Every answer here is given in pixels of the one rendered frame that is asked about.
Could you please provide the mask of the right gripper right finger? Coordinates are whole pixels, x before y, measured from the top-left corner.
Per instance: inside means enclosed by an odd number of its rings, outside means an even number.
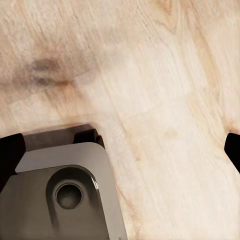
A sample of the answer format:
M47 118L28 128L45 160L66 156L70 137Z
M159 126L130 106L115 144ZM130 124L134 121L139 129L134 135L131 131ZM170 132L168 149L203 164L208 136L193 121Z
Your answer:
M231 132L227 135L224 151L240 173L240 134Z

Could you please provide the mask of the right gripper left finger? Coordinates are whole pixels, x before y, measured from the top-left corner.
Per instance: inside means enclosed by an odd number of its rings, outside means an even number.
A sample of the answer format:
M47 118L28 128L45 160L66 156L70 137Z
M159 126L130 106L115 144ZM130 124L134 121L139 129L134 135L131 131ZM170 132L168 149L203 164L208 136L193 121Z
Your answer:
M0 138L0 193L25 153L26 144L22 133Z

